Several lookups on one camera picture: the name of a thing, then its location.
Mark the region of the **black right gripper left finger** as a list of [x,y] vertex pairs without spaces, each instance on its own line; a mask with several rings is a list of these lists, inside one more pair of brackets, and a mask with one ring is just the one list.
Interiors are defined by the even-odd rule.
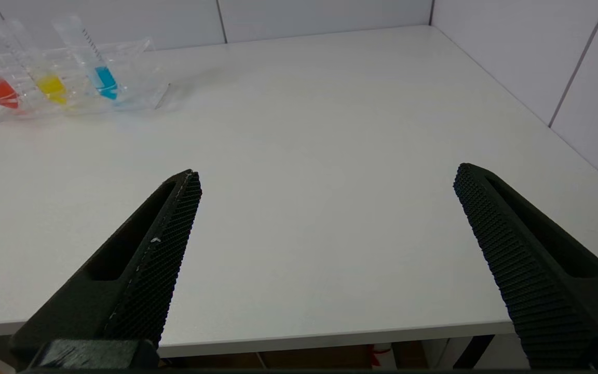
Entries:
[[199,173],[164,181],[10,338],[19,367],[156,367],[201,201]]

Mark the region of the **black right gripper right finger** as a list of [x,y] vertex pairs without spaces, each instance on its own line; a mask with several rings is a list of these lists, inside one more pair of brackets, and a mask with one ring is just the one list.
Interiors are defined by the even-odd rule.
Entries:
[[598,257],[489,170],[454,190],[529,366],[598,369]]

